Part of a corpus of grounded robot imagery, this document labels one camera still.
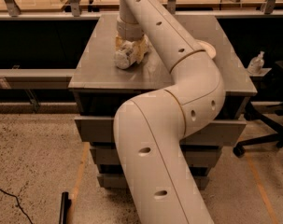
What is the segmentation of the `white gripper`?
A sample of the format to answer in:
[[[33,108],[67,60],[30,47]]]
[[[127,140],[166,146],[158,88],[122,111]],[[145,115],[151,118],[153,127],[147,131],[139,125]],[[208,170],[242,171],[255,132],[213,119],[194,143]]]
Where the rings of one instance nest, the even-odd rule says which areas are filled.
[[[149,50],[149,40],[148,37],[144,35],[140,24],[136,20],[125,21],[121,16],[118,16],[117,32],[118,35],[115,37],[116,50],[126,49],[128,47],[127,40],[135,41],[136,62],[141,63]]]

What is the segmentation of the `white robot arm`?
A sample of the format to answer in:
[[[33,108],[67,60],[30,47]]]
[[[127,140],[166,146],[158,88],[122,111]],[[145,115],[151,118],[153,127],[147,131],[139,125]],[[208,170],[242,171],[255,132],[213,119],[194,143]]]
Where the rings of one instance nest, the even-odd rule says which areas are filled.
[[[124,0],[173,85],[118,109],[114,138],[142,224],[214,224],[179,146],[220,112],[224,81],[207,52],[157,1]]]

